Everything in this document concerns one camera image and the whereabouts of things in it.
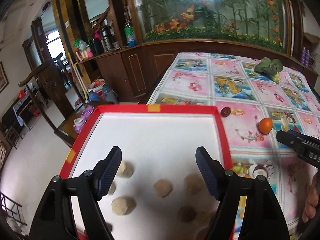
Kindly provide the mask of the person's right hand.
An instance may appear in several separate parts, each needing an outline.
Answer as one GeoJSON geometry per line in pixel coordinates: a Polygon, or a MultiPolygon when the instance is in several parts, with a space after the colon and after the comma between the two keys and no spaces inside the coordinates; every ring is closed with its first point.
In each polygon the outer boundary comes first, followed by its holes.
{"type": "Polygon", "coordinates": [[[317,212],[317,205],[319,204],[319,195],[317,194],[317,181],[319,172],[317,172],[312,179],[311,185],[309,186],[306,194],[305,206],[302,213],[302,220],[307,223],[309,220],[313,219],[317,212]]]}

